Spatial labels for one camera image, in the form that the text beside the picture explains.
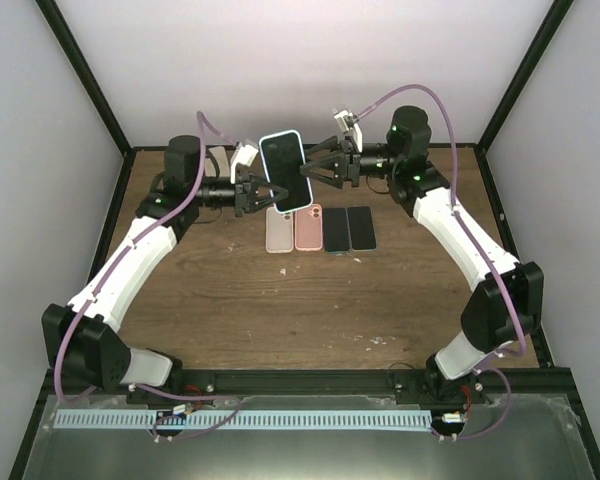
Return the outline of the pink phone case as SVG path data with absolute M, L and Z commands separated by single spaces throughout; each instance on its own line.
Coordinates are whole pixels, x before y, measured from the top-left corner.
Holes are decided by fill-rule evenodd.
M 295 212 L 294 246 L 303 252 L 323 248 L 322 207 L 318 204 Z

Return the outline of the light blue slotted strip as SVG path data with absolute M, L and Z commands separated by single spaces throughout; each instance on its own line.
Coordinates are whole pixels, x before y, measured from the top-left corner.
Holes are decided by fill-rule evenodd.
M 221 425 L 233 430 L 373 430 L 427 432 L 432 423 L 429 411 L 418 410 L 244 410 L 198 411 L 186 418 L 159 421 L 157 410 L 60 410 L 56 429 L 205 430 Z

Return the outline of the black screen phone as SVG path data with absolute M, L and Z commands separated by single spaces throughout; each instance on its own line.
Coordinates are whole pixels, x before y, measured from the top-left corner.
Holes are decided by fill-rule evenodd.
M 328 253 L 343 253 L 351 248 L 345 208 L 323 210 L 323 247 Z

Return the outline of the black frame post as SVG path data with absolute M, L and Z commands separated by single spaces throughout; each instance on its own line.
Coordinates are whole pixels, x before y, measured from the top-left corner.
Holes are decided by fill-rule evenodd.
M 477 143 L 480 150 L 487 152 L 493 145 L 573 3 L 573 0 L 554 0 L 551 2 L 548 11 Z
M 58 3 L 54 0 L 35 0 L 35 3 L 69 61 L 84 91 L 95 107 L 115 146 L 122 156 L 127 156 L 132 151 L 132 147 Z

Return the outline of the black front rail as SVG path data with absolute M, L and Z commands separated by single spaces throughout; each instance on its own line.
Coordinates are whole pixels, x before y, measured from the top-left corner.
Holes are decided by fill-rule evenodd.
M 579 402 L 580 395 L 569 368 L 503 369 L 513 394 L 564 395 Z M 424 369 L 389 367 L 371 370 L 209 370 L 185 369 L 177 387 L 168 392 L 191 394 L 182 390 L 193 385 L 203 394 L 249 396 L 395 396 L 399 404 L 438 406 L 459 404 L 466 399 L 461 384 L 467 385 L 473 402 L 486 395 L 504 394 L 504 381 L 493 372 L 469 376 L 446 387 L 445 393 L 434 395 L 427 388 Z

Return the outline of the green phone from beige case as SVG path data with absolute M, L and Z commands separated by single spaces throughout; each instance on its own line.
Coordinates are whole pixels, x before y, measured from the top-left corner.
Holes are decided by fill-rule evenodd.
M 354 251 L 371 251 L 377 241 L 369 206 L 352 206 L 347 209 L 351 248 Z

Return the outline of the black frame post right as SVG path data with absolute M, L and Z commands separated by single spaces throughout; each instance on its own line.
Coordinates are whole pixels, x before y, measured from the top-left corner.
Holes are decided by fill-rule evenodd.
M 487 152 L 493 145 L 573 3 L 573 0 L 554 0 L 551 2 L 548 11 L 477 143 L 480 150 Z

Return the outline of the blue cased phone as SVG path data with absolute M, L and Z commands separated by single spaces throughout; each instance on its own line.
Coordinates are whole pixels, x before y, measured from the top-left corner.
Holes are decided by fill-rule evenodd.
M 263 136 L 258 142 L 267 180 L 287 191 L 287 197 L 274 202 L 281 214 L 295 212 L 313 203 L 310 180 L 300 168 L 306 164 L 302 139 L 297 130 Z

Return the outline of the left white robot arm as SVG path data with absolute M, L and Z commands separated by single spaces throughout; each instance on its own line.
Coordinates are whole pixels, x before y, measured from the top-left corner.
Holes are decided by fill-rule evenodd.
M 247 170 L 259 152 L 256 143 L 239 142 L 228 162 L 228 175 L 208 176 L 206 168 L 216 159 L 204 139 L 181 135 L 170 140 L 164 167 L 119 246 L 66 305 L 51 304 L 42 315 L 54 390 L 61 402 L 72 400 L 63 388 L 66 375 L 86 382 L 87 394 L 126 386 L 150 391 L 164 404 L 183 395 L 180 361 L 158 351 L 132 348 L 119 331 L 136 295 L 181 242 L 201 207 L 232 203 L 244 214 L 269 206 L 269 200 L 257 194 L 268 181 Z

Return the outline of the black frame post left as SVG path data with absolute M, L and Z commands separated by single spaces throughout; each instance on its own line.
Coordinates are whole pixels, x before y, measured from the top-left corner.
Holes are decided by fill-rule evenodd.
M 35 0 L 35 3 L 69 61 L 84 91 L 95 107 L 115 146 L 122 156 L 127 156 L 132 151 L 132 147 L 58 3 L 54 0 Z

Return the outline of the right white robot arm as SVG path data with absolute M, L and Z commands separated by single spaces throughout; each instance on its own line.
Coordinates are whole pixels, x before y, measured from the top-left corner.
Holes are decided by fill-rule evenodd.
M 427 396 L 445 403 L 494 357 L 522 356 L 540 325 L 544 274 L 506 251 L 471 217 L 452 183 L 429 159 L 431 128 L 424 110 L 395 110 L 386 140 L 364 143 L 359 119 L 333 114 L 342 135 L 306 152 L 303 176 L 341 188 L 362 177 L 383 177 L 393 201 L 427 229 L 459 267 L 471 290 L 459 333 L 426 362 Z

